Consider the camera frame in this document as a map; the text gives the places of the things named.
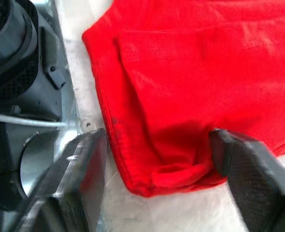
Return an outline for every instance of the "white surface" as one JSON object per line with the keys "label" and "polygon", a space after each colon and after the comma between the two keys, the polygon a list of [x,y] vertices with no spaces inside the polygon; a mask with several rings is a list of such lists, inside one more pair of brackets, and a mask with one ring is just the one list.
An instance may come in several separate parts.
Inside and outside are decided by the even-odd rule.
{"label": "white surface", "polygon": [[[110,4],[111,0],[58,0],[67,57],[85,131],[104,124],[81,34]],[[102,214],[109,232],[247,231],[227,185],[145,199],[132,195],[125,188],[111,154],[106,166]]]}

